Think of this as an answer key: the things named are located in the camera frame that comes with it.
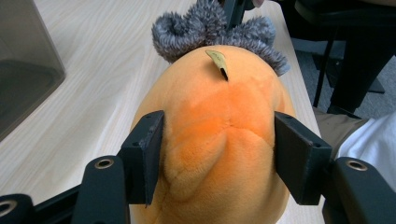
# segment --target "floor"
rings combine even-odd
[[[300,39],[292,39],[296,49],[297,59],[303,73],[311,103],[314,101],[318,83],[318,70],[315,67],[312,54],[322,54],[326,42],[311,42]],[[334,44],[332,57],[342,58],[345,43],[340,41]],[[393,57],[378,76],[379,82],[385,89],[384,94],[367,93],[361,107],[355,111],[355,115],[361,118],[379,118],[396,110],[396,57]],[[332,88],[327,78],[324,80],[318,108],[326,111],[330,104]]]

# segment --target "black metal bracket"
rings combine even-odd
[[[24,194],[0,197],[0,223],[130,223],[128,204],[151,204],[158,179],[163,111],[136,124],[118,156],[91,161],[82,183],[33,206]]]
[[[245,11],[254,8],[251,0],[219,0],[219,2],[225,11],[227,30],[239,25],[244,18]]]

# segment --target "chair leg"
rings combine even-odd
[[[321,93],[321,89],[323,87],[324,75],[326,73],[327,62],[329,61],[330,53],[332,52],[332,44],[334,43],[334,39],[337,36],[337,30],[338,29],[335,29],[334,32],[332,33],[332,36],[329,38],[329,40],[327,42],[326,49],[324,50],[323,59],[321,61],[321,65],[320,65],[317,92],[315,93],[315,99],[314,99],[314,103],[313,103],[314,107],[318,107],[320,93]]]

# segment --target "black chair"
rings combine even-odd
[[[395,54],[396,7],[358,0],[284,0],[290,36],[327,40],[313,105],[318,106],[326,64],[336,39],[346,41],[341,76],[332,94],[329,113],[353,114],[371,84]]]

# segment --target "orange fabric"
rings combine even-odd
[[[228,82],[205,50],[226,58]],[[274,223],[289,193],[274,166],[274,111],[294,116],[272,68],[245,49],[210,46],[172,64],[139,106],[164,110],[160,176],[137,223]]]

